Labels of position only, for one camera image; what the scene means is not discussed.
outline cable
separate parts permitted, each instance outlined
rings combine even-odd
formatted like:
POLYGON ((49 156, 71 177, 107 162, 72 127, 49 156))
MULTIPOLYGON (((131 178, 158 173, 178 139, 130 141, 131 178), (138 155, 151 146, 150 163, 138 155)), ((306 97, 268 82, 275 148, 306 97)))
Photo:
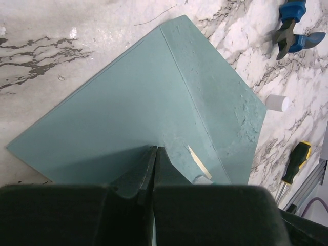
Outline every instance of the cable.
POLYGON ((306 213, 308 212, 310 206, 312 205, 312 203, 314 203, 315 201, 319 201, 321 202, 321 204, 324 206, 324 208, 326 209, 327 213, 328 213, 328 205, 324 202, 324 200, 322 200, 320 197, 315 197, 313 199, 311 199, 311 201, 308 202, 308 204, 306 205, 301 217, 304 218, 304 216, 306 215, 306 213))

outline yellow and black handle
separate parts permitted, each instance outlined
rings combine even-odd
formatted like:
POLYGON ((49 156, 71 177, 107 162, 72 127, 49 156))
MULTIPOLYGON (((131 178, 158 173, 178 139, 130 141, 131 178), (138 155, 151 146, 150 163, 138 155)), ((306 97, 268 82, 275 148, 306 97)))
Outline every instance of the yellow and black handle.
POLYGON ((300 142, 291 152, 290 162, 287 166, 286 174, 282 181, 292 184, 298 171, 304 166, 311 153, 311 144, 309 142, 300 142))

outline white marble table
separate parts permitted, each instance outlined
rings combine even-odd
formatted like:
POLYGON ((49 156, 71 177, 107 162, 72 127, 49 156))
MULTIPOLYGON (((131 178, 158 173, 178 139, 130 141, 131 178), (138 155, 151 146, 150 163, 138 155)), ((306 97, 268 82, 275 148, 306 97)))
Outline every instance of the white marble table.
MULTIPOLYGON (((275 195, 291 149, 310 141, 282 207, 318 163, 328 116, 328 38, 276 61, 271 35, 282 3, 0 0, 0 185, 46 182, 5 145, 157 25, 186 14, 263 102, 272 93, 292 100, 284 113, 268 111, 250 177, 275 195)), ((295 33, 328 32, 328 1, 306 7, 295 33)))

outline pliers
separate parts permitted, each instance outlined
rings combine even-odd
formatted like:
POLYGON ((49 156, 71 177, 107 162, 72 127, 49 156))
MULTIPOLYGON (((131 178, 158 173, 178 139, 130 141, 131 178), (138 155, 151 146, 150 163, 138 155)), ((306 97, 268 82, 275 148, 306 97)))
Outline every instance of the pliers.
POLYGON ((318 45, 325 37, 325 32, 314 32, 309 36, 294 34, 294 27, 306 12, 306 0, 288 0, 279 8, 282 26, 274 35, 274 43, 278 43, 279 54, 277 60, 287 53, 298 52, 318 45))

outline blue handle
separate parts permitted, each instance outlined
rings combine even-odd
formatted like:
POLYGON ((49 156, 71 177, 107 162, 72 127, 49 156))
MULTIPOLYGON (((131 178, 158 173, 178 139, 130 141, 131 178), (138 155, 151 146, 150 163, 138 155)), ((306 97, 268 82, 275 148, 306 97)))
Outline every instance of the blue handle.
POLYGON ((294 35, 295 43, 290 47, 289 53, 295 53, 302 49, 310 49, 318 45, 326 36, 325 32, 314 32, 308 37, 305 35, 294 35))
POLYGON ((287 2, 281 5, 279 8, 281 21, 284 22, 287 19, 294 19, 295 22, 300 22, 302 16, 306 12, 305 2, 306 0, 300 0, 297 2, 287 2))

